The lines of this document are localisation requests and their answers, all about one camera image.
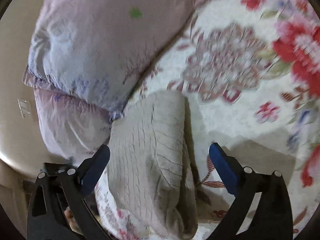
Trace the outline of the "grey knit garment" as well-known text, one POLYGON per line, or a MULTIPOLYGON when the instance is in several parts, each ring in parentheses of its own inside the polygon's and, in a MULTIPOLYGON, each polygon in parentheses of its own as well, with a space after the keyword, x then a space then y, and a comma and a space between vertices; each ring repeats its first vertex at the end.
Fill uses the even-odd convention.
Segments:
POLYGON ((116 120, 108 187, 116 204, 170 239, 197 231, 195 185, 184 137, 185 97, 159 91, 116 120))

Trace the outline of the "lilac floral pillow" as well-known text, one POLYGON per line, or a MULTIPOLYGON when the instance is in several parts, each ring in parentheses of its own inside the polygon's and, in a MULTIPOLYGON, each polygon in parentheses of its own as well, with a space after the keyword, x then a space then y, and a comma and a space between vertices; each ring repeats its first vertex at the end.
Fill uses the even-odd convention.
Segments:
POLYGON ((196 0, 44 0, 25 85, 122 111, 141 74, 196 0))

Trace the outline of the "white floral bedspread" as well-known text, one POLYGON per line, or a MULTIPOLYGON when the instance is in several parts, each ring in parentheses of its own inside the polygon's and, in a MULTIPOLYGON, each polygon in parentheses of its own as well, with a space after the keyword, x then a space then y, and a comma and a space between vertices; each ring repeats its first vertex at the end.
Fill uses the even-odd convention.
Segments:
POLYGON ((206 239, 234 197, 209 159, 217 142, 241 165, 282 173, 300 236, 319 206, 319 18, 308 0, 211 0, 135 90, 187 100, 185 131, 206 239))

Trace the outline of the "white wall switch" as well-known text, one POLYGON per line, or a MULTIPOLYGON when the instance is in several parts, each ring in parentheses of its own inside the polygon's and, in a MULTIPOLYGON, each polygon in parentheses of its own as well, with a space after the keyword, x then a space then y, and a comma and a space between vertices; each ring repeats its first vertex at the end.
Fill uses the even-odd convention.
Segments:
POLYGON ((27 100, 22 99, 17 99, 17 101, 22 118, 31 117, 30 103, 27 100))

